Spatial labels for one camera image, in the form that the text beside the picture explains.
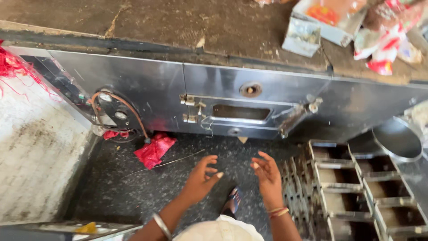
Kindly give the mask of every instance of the granite floor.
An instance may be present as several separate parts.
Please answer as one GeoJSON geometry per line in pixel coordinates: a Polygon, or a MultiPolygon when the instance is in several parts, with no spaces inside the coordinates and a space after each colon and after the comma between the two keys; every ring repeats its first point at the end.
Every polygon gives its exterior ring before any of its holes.
{"type": "Polygon", "coordinates": [[[151,171],[145,169],[133,152],[144,144],[141,140],[129,143],[104,141],[99,155],[90,160],[88,169],[71,202],[71,219],[112,223],[146,223],[153,211],[160,211],[181,190],[192,168],[206,155],[218,155],[215,167],[225,175],[213,190],[181,219],[175,232],[195,222],[214,220],[226,201],[230,189],[238,185],[243,200],[236,217],[252,224],[266,241],[272,240],[268,216],[259,194],[258,181],[250,167],[257,151],[270,154],[283,162],[297,152],[296,147],[283,141],[249,139],[242,144],[236,137],[170,134],[177,142],[162,158],[171,162],[202,151],[184,160],[151,171]]]}

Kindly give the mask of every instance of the yellow object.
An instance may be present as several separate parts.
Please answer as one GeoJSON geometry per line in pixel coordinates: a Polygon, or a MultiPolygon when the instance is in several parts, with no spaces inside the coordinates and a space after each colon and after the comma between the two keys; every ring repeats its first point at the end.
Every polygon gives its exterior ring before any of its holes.
{"type": "Polygon", "coordinates": [[[95,222],[91,222],[81,226],[80,228],[77,228],[75,232],[95,234],[97,233],[97,225],[95,222]]]}

